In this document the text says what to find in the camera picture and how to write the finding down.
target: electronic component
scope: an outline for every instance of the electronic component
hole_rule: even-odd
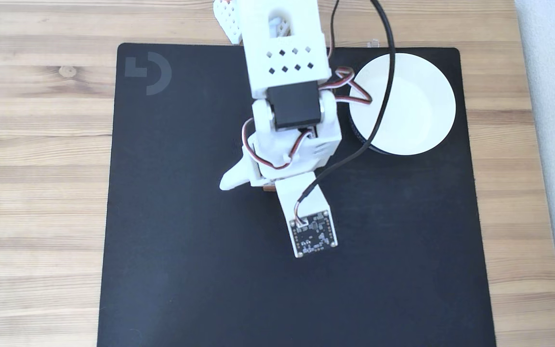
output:
[[[313,127],[321,121],[318,83],[309,81],[267,89],[276,130]]]
[[[302,226],[297,226],[297,222],[291,220],[291,239],[297,251],[297,258],[337,246],[329,211],[311,214],[301,219],[304,222]]]

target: black cable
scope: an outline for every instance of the black cable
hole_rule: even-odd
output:
[[[297,200],[297,206],[299,206],[299,204],[305,198],[307,198],[308,195],[310,195],[310,193],[314,190],[314,188],[319,184],[319,182],[323,178],[328,176],[331,172],[333,172],[333,171],[337,170],[338,168],[342,167],[344,164],[347,164],[351,160],[354,160],[354,158],[357,158],[358,156],[363,154],[363,152],[366,151],[366,149],[368,149],[370,147],[370,145],[372,145],[372,141],[374,140],[374,137],[376,137],[376,133],[378,132],[379,127],[381,126],[381,121],[383,121],[383,116],[384,116],[385,110],[387,108],[387,103],[389,101],[389,94],[391,93],[391,87],[393,86],[393,80],[394,80],[394,75],[395,75],[395,53],[396,53],[395,52],[395,42],[394,42],[393,32],[391,31],[391,26],[389,25],[389,20],[387,18],[387,14],[383,10],[383,7],[379,4],[378,0],[370,0],[370,2],[372,2],[372,5],[374,5],[374,8],[378,12],[378,15],[381,17],[381,20],[383,21],[383,26],[385,27],[385,32],[387,33],[387,45],[388,45],[388,49],[389,49],[389,73],[388,73],[388,77],[387,77],[387,89],[385,90],[385,96],[384,96],[384,99],[383,99],[383,105],[381,106],[381,111],[378,114],[378,118],[376,119],[376,123],[374,124],[374,128],[372,129],[372,133],[370,134],[370,137],[367,139],[367,141],[365,141],[363,143],[361,148],[359,148],[359,150],[357,150],[357,152],[354,152],[353,154],[350,154],[350,156],[346,157],[343,160],[340,160],[339,162],[331,165],[330,167],[328,167],[324,171],[322,171],[318,175],[318,177],[301,193],[301,196]],[[335,15],[335,9],[337,9],[337,4],[338,3],[339,3],[339,0],[337,0],[337,2],[335,3],[335,7],[333,8],[333,13],[331,15],[331,31],[332,31],[332,33],[333,33],[333,15]],[[333,37],[332,42],[331,42],[332,46],[335,45],[334,42],[335,42],[335,38]]]
[[[331,22],[330,22],[330,31],[331,31],[331,42],[329,48],[329,56],[327,59],[331,59],[331,55],[333,55],[333,51],[335,50],[335,29],[333,29],[333,22],[335,22],[335,12],[337,11],[337,6],[340,4],[340,0],[335,2],[335,6],[333,6],[333,11],[331,12]]]

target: white plastic housing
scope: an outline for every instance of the white plastic housing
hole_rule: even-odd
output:
[[[317,136],[303,140],[299,151],[289,167],[276,170],[257,164],[242,147],[241,160],[222,177],[220,189],[230,190],[249,182],[253,187],[269,185],[273,181],[314,171],[327,164],[342,140],[342,130],[337,119],[335,96],[329,91],[321,91],[321,122],[316,126]],[[276,132],[273,128],[273,114],[266,100],[256,100],[252,105],[256,132],[248,142],[256,154],[275,166],[286,164],[287,154],[301,134],[299,130]]]
[[[220,23],[222,30],[231,40],[231,44],[241,43],[241,29],[237,0],[215,0],[213,2],[213,15]]]
[[[238,0],[245,60],[254,99],[272,86],[331,77],[315,0]],[[271,20],[280,17],[290,36],[273,37]]]

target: white bracket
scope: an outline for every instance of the white bracket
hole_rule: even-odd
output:
[[[228,39],[231,40],[231,44],[240,44],[242,35],[237,1],[215,0],[213,2],[213,15],[220,23]]]

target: circuit board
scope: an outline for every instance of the circuit board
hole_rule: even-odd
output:
[[[329,211],[307,215],[301,218],[306,224],[298,227],[291,221],[291,234],[297,249],[296,257],[313,254],[337,246]]]

